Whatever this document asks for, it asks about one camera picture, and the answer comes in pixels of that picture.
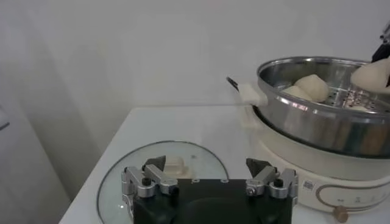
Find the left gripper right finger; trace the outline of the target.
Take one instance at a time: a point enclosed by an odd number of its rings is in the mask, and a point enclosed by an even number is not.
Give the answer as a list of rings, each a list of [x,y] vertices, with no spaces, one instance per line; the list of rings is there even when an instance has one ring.
[[[279,200],[291,198],[292,205],[298,202],[298,175],[294,169],[285,168],[282,173],[268,161],[247,158],[246,165],[252,176],[246,180],[246,194],[249,197],[264,195]]]

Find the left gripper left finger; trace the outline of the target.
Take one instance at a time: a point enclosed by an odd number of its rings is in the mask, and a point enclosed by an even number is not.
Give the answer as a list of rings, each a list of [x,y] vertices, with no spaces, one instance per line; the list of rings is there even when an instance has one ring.
[[[127,205],[129,217],[134,219],[135,199],[152,198],[160,191],[163,195],[178,195],[178,180],[168,177],[164,168],[165,156],[148,159],[141,169],[125,167],[121,172],[122,200]]]

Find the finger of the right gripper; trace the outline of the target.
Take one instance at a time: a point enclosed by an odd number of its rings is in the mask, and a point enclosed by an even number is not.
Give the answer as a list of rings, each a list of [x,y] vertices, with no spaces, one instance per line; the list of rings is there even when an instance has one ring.
[[[380,35],[380,40],[381,45],[373,54],[371,60],[372,63],[389,57],[389,23],[387,23],[383,28],[383,31]]]

